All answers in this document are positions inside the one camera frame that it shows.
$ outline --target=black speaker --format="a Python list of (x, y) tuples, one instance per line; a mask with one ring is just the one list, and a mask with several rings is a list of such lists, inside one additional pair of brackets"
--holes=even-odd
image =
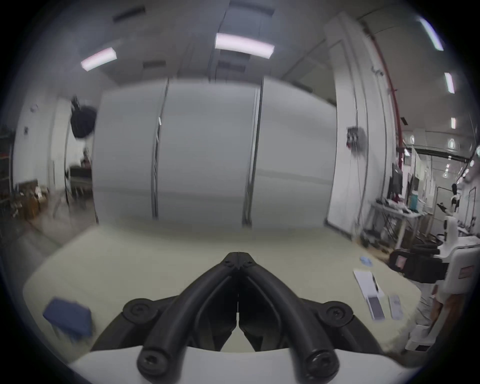
[(77, 97), (72, 99), (72, 117), (70, 125), (76, 139), (83, 139), (91, 134), (95, 128), (96, 109), (88, 106), (80, 106)]

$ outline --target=ceiling vent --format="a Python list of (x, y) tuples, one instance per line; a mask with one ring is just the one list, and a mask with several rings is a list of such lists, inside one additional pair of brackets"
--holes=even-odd
[(150, 60), (150, 61), (144, 61), (143, 66), (144, 69), (148, 68), (163, 68), (167, 62), (165, 60)]
[(245, 66), (244, 65), (232, 64), (229, 61), (219, 60), (218, 64), (216, 66), (217, 66), (217, 68), (227, 69), (229, 71), (236, 71), (236, 72), (241, 72), (241, 73), (245, 72)]
[(126, 10), (125, 12), (122, 12), (122, 13), (119, 13), (118, 15), (116, 15), (116, 16), (113, 16), (113, 22), (118, 23), (120, 21), (130, 19), (131, 17), (143, 15), (143, 14), (145, 14), (145, 12), (146, 12), (145, 11), (145, 6), (144, 5), (139, 5), (138, 7), (130, 8), (130, 9)]
[(236, 52), (236, 51), (228, 51), (226, 49), (220, 50), (220, 56), (228, 56), (236, 59), (244, 59), (250, 60), (250, 53), (243, 53), (243, 52)]
[(235, 7), (235, 8), (248, 9), (250, 11), (263, 13), (267, 16), (272, 16), (273, 12), (275, 12), (274, 8), (265, 7), (260, 4), (249, 3), (247, 1), (230, 0), (229, 6)]

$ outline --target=teal container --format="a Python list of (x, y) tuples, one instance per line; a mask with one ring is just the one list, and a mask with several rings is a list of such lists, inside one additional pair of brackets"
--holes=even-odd
[(417, 203), (419, 200), (418, 192), (412, 192), (412, 195), (410, 196), (410, 209), (415, 209), (417, 210)]

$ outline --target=white partition panel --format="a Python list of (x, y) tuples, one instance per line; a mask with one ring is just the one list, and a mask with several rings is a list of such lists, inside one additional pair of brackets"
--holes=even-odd
[(95, 126), (93, 192), (100, 223), (152, 218), (152, 162), (167, 81), (105, 92)]
[(336, 109), (264, 78), (253, 183), (253, 228), (321, 227), (336, 155)]
[(258, 87), (170, 81), (158, 151), (158, 219), (241, 227)]

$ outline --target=white paper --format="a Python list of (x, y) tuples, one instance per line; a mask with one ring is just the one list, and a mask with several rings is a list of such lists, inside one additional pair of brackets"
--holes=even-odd
[(359, 271), (357, 269), (353, 270), (353, 274), (357, 279), (357, 282), (360, 286), (361, 292), (364, 298), (367, 297), (383, 297), (385, 296), (384, 292), (380, 288), (377, 282), (378, 292), (375, 288), (375, 283), (373, 281), (373, 275), (370, 271)]

